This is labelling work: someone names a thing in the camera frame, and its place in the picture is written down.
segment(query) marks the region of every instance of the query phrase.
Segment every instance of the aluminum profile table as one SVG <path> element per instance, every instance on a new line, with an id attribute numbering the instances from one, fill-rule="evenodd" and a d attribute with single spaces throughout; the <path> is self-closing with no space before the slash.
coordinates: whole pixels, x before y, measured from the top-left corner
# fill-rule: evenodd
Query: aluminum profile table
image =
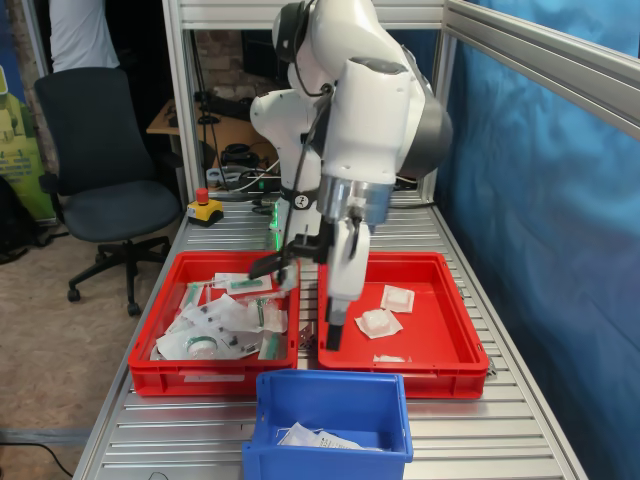
<path id="1" fill-rule="evenodd" d="M 420 202 L 398 194 L 394 203 Z M 182 251 L 255 250 L 269 245 L 269 217 L 250 203 L 225 205 L 225 219 L 209 229 L 183 223 L 140 320 L 128 352 L 171 263 Z M 437 208 L 392 210 L 378 227 L 373 248 L 442 253 L 497 375 L 487 379 L 477 401 L 410 400 L 413 463 L 405 479 L 585 479 L 580 464 L 538 390 L 502 322 L 451 236 Z M 301 274 L 301 328 L 315 328 L 317 267 Z M 314 354 L 300 351 L 301 368 Z M 241 444 L 253 432 L 250 399 L 140 397 L 126 356 L 74 479 L 239 480 Z"/>

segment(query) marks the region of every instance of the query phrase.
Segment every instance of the office chair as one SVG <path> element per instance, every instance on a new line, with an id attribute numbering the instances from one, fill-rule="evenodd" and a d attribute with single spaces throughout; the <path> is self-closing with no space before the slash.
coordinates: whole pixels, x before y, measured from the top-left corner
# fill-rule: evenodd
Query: office chair
<path id="1" fill-rule="evenodd" d="M 180 213 L 177 199 L 155 181 L 153 160 L 136 123 L 124 72 L 78 68 L 54 73 L 35 83 L 60 163 L 59 175 L 40 177 L 58 218 L 74 237 L 98 245 L 96 263 L 69 281 L 67 298 L 80 300 L 76 286 L 116 265 L 125 264 L 129 315 L 139 315 L 134 299 L 137 262 L 164 263 L 168 237 L 134 244 L 131 239 L 169 225 Z M 172 168 L 175 154 L 159 158 Z M 58 195 L 67 197 L 62 206 Z M 151 251 L 161 246 L 162 252 Z"/>

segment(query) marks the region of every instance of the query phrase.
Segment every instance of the blue bin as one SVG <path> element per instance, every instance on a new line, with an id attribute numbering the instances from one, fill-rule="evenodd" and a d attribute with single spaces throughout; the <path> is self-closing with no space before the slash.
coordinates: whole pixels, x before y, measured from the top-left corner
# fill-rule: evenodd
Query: blue bin
<path id="1" fill-rule="evenodd" d="M 281 370 L 257 384 L 245 480 L 402 480 L 413 446 L 401 375 Z M 384 451 L 279 446 L 296 422 Z"/>

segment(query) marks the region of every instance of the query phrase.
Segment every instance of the chair wheel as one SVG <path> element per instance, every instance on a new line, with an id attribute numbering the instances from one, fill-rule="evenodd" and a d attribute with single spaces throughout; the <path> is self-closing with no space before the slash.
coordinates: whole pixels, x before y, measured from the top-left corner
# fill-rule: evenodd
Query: chair wheel
<path id="1" fill-rule="evenodd" d="M 137 315 L 140 315 L 140 313 L 142 312 L 140 311 L 140 307 L 137 303 L 130 303 L 129 305 L 127 305 L 127 313 L 130 317 L 135 317 Z"/>
<path id="2" fill-rule="evenodd" d="M 67 300 L 71 303 L 80 301 L 80 291 L 77 288 L 72 288 L 67 292 Z"/>

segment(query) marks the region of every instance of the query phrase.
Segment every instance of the person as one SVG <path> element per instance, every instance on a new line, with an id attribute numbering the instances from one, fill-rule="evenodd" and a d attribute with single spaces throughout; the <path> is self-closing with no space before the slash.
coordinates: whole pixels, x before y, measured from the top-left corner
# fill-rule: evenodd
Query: person
<path id="1" fill-rule="evenodd" d="M 53 71 L 120 65 L 107 18 L 105 0 L 50 0 Z"/>

